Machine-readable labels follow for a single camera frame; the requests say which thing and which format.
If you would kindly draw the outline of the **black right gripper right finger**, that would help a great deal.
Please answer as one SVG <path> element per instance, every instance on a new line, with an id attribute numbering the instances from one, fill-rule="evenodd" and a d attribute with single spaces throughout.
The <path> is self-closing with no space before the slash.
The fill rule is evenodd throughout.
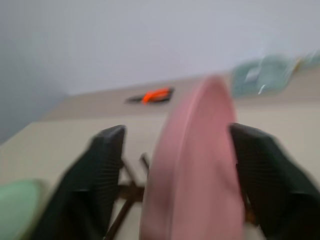
<path id="1" fill-rule="evenodd" d="M 267 240 L 320 240 L 320 190 L 266 132 L 229 127 L 236 169 Z"/>

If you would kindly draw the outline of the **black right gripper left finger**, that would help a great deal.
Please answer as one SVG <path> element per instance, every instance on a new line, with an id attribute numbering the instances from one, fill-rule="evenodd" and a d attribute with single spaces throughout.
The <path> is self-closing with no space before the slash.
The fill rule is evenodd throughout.
<path id="1" fill-rule="evenodd" d="M 124 125 L 96 134 L 64 173 L 30 240 L 104 240 L 119 193 Z"/>

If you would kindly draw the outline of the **pink plate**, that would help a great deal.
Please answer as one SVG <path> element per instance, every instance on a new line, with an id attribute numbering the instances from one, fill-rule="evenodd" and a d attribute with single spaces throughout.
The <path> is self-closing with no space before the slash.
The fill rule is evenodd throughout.
<path id="1" fill-rule="evenodd" d="M 228 87 L 210 76 L 169 114 L 144 190 L 139 240 L 243 240 Z"/>

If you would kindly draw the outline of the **wooden dish rack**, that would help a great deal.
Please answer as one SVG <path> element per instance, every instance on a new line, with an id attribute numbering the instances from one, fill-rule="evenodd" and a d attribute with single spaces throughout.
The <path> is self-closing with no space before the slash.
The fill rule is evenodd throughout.
<path id="1" fill-rule="evenodd" d="M 146 153 L 141 154 L 139 158 L 139 162 L 142 164 L 144 170 L 148 175 L 149 169 L 150 169 L 150 162 Z M 130 179 L 130 182 L 128 184 L 120 184 L 118 186 L 118 196 L 116 200 L 122 199 L 125 201 L 119 213 L 116 215 L 114 221 L 110 225 L 106 233 L 106 236 L 104 237 L 103 240 L 115 240 L 117 233 L 122 227 L 133 205 L 135 203 L 143 202 L 145 187 L 137 184 L 133 170 L 128 165 L 128 163 L 126 163 L 125 159 L 122 160 L 121 164 L 122 164 L 121 169 L 125 170 L 126 174 Z M 248 203 L 246 195 L 243 193 L 244 192 L 242 192 L 241 195 L 242 195 L 242 200 L 244 202 L 244 207 L 245 207 L 245 210 L 244 210 L 245 222 L 253 226 L 258 226 L 259 224 L 257 222 L 254 211 L 251 208 L 251 205 Z"/>

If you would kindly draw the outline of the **green plate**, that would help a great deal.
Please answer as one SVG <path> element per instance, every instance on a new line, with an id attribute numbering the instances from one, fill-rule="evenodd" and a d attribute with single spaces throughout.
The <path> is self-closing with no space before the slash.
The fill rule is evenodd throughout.
<path id="1" fill-rule="evenodd" d="M 29 240 L 42 214 L 48 185 L 23 179 L 0 185 L 0 240 Z"/>

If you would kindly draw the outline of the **clear teal plastic bag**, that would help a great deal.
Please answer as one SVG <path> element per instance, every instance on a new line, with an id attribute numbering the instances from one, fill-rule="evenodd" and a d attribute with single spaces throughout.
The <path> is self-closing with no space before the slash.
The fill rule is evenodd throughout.
<path id="1" fill-rule="evenodd" d="M 288 86 L 294 75 L 316 67 L 320 67 L 320 50 L 297 58 L 268 55 L 233 69 L 231 93 L 234 98 L 278 93 Z"/>

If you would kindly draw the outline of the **orange and black tool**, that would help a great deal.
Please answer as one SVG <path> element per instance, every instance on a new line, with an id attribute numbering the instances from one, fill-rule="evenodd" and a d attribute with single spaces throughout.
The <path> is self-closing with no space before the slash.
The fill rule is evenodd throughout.
<path id="1" fill-rule="evenodd" d="M 132 96 L 125 100 L 127 104 L 164 104 L 168 103 L 175 89 L 173 87 L 166 87 L 157 90 L 148 91 L 143 95 Z"/>

